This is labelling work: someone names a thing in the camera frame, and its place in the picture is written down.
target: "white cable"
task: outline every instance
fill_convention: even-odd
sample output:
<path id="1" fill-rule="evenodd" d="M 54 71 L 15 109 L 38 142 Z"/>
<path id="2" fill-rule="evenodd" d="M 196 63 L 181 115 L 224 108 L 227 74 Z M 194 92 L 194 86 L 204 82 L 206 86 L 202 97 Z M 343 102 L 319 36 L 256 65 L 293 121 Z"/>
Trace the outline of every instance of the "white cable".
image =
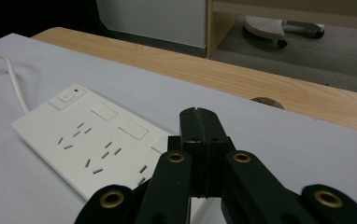
<path id="1" fill-rule="evenodd" d="M 18 79 L 16 79 L 16 74 L 15 74 L 15 71 L 13 69 L 12 62 L 5 55 L 0 55 L 0 59 L 4 59 L 6 61 L 6 63 L 7 63 L 7 71 L 9 73 L 10 79 L 12 80 L 13 87 L 15 88 L 16 95 L 18 96 L 19 103 L 21 104 L 21 110 L 23 111 L 24 114 L 26 114 L 26 113 L 28 113 L 30 111 L 29 110 L 29 106 L 24 101 L 23 95 L 21 93 L 21 87 L 19 86 Z"/>

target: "white table surface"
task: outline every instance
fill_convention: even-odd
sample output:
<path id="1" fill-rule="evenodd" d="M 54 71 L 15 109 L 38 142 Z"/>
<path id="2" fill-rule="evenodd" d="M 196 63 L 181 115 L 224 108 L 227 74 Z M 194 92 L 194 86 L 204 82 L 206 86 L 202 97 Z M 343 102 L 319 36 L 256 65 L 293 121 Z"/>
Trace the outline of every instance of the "white table surface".
<path id="1" fill-rule="evenodd" d="M 74 83 L 168 132 L 179 112 L 216 112 L 236 149 L 255 155 L 288 189 L 324 184 L 357 201 L 357 131 L 19 35 L 0 39 L 33 109 Z M 74 223 L 85 202 L 11 128 L 22 116 L 0 60 L 0 223 Z M 225 223 L 216 200 L 201 223 Z"/>

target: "screw hole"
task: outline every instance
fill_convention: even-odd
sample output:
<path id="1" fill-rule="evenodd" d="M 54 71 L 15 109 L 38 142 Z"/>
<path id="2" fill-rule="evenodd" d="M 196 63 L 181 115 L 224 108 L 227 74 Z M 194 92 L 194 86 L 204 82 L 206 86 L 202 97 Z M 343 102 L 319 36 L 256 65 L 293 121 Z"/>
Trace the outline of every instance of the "screw hole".
<path id="1" fill-rule="evenodd" d="M 110 190 L 102 195 L 100 204 L 105 208 L 114 208 L 123 203 L 124 195 L 119 190 Z"/>
<path id="2" fill-rule="evenodd" d="M 234 155 L 234 159 L 238 162 L 249 162 L 251 157 L 243 152 Z"/>
<path id="3" fill-rule="evenodd" d="M 327 190 L 315 191 L 314 196 L 319 203 L 328 207 L 339 208 L 343 205 L 342 200 L 338 196 Z"/>
<path id="4" fill-rule="evenodd" d="M 168 159 L 171 162 L 182 162 L 182 161 L 184 161 L 184 156 L 181 154 L 178 154 L 178 153 L 174 153 L 174 154 L 170 154 L 168 156 Z"/>

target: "white power strip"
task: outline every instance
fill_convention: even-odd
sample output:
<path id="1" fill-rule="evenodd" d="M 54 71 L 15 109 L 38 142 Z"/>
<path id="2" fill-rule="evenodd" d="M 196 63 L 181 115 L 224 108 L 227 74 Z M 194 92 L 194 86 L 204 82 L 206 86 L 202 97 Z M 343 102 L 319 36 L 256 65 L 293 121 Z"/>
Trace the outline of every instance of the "white power strip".
<path id="1" fill-rule="evenodd" d="M 12 126 L 85 200 L 107 185 L 135 189 L 151 178 L 169 135 L 78 84 Z M 194 223 L 209 200 L 192 201 Z"/>

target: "office chair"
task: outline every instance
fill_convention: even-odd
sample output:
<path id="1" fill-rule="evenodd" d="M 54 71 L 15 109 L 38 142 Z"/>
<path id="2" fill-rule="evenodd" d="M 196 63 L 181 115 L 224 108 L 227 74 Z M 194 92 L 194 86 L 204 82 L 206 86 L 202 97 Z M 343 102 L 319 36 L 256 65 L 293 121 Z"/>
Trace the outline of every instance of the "office chair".
<path id="1" fill-rule="evenodd" d="M 300 26 L 315 32 L 314 38 L 320 39 L 324 36 L 324 25 L 316 24 L 316 23 L 308 23 L 308 22 L 300 22 L 300 21 L 284 21 L 284 20 L 276 20 L 276 19 L 268 19 L 261 17 L 252 17 L 246 16 L 243 29 L 244 31 L 248 31 L 254 35 L 272 39 L 278 41 L 278 46 L 281 49 L 284 49 L 287 46 L 287 42 L 284 39 L 284 31 L 283 26 L 285 25 L 293 25 Z"/>

